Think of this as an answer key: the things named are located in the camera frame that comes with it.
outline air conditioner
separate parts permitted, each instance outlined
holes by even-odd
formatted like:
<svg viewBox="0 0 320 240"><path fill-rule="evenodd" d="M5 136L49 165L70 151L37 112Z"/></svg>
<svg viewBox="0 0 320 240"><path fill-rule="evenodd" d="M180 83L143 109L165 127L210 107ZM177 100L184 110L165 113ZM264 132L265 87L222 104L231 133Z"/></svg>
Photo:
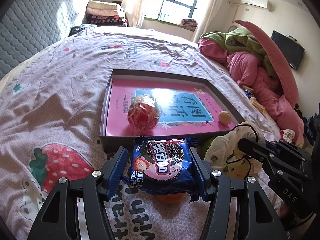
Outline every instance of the air conditioner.
<svg viewBox="0 0 320 240"><path fill-rule="evenodd" d="M258 6L271 11L272 4L268 0L241 0L241 3Z"/></svg>

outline sheer white curtain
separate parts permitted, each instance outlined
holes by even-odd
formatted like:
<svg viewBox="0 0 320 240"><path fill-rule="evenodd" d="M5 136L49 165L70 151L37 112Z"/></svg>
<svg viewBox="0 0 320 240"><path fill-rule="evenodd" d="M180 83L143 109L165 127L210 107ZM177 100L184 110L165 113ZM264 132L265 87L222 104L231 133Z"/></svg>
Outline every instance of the sheer white curtain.
<svg viewBox="0 0 320 240"><path fill-rule="evenodd" d="M200 36L203 33L207 32L208 26L210 25L213 18L216 16L220 6L221 6L222 0L208 0L208 6L206 10L203 13L202 20L197 19L198 27L196 28L195 32L193 33L192 42L198 43Z"/></svg>
<svg viewBox="0 0 320 240"><path fill-rule="evenodd" d="M143 7L146 0L123 0L121 7L125 11L130 27L140 28L144 18Z"/></svg>

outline transparent plastic bag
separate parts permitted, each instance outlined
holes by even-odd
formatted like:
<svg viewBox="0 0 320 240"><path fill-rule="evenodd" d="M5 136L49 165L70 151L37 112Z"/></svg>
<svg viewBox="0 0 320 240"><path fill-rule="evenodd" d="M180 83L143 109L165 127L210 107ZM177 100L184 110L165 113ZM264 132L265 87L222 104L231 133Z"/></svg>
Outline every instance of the transparent plastic bag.
<svg viewBox="0 0 320 240"><path fill-rule="evenodd" d="M250 174L259 172L262 163L255 159L247 159L251 162L250 171L248 166L244 165L246 160L243 159L243 156L246 153L238 148L238 141L244 137L252 138L263 146L266 145L262 131L254 123L243 122L226 135L216 137L207 150L204 160L209 162L214 170L233 172L234 169L237 169L237 172L241 172L243 166L243 169Z"/></svg>
<svg viewBox="0 0 320 240"><path fill-rule="evenodd" d="M134 135L146 135L159 122L161 109L155 97L151 95L137 96L128 109L127 119L133 126Z"/></svg>

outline bolt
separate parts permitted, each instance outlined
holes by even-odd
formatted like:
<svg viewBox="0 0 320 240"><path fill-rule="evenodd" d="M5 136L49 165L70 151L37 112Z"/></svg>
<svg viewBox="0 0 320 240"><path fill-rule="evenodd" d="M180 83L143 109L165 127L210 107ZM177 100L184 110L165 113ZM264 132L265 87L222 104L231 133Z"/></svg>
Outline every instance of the bolt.
<svg viewBox="0 0 320 240"><path fill-rule="evenodd" d="M101 171L94 171L92 173L92 176L94 176L94 177L99 177L100 175L101 175Z"/></svg>
<svg viewBox="0 0 320 240"><path fill-rule="evenodd" d="M255 183L256 182L256 179L254 178L254 177L248 177L247 178L247 180L248 180L248 182L250 182L250 183Z"/></svg>
<svg viewBox="0 0 320 240"><path fill-rule="evenodd" d="M212 175L215 177L220 177L221 176L221 171L213 171Z"/></svg>
<svg viewBox="0 0 320 240"><path fill-rule="evenodd" d="M65 183L67 181L67 178L65 178L65 177L62 177L62 178L60 178L59 179L59 183Z"/></svg>

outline open box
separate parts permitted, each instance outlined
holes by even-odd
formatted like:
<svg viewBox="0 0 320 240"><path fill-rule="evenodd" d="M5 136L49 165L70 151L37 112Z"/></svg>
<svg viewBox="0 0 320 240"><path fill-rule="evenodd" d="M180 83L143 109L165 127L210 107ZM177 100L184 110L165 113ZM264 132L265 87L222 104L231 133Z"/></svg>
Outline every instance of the open box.
<svg viewBox="0 0 320 240"><path fill-rule="evenodd" d="M152 139L196 137L199 143L228 133L245 120L234 106L205 79L179 74L114 69L103 102L100 138L106 153L119 146L132 150L138 136L127 121L128 108L135 96L153 94L162 114ZM232 123L218 122L220 111L230 113Z"/></svg>

